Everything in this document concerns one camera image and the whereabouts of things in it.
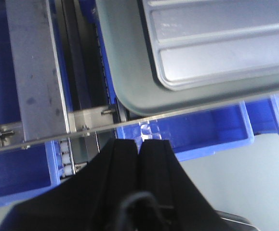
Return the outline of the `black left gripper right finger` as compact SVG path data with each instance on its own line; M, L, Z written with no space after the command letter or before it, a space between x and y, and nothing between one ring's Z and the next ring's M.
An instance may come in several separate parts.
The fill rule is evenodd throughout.
M155 196L170 230L226 230L226 223L181 167L169 141L144 141L138 161L140 188Z

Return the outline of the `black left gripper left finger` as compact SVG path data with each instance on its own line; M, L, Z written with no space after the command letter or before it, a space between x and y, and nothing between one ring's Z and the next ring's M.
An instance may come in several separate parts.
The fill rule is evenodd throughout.
M0 231L103 231L122 199L137 188L137 146L109 140L59 186L12 207Z

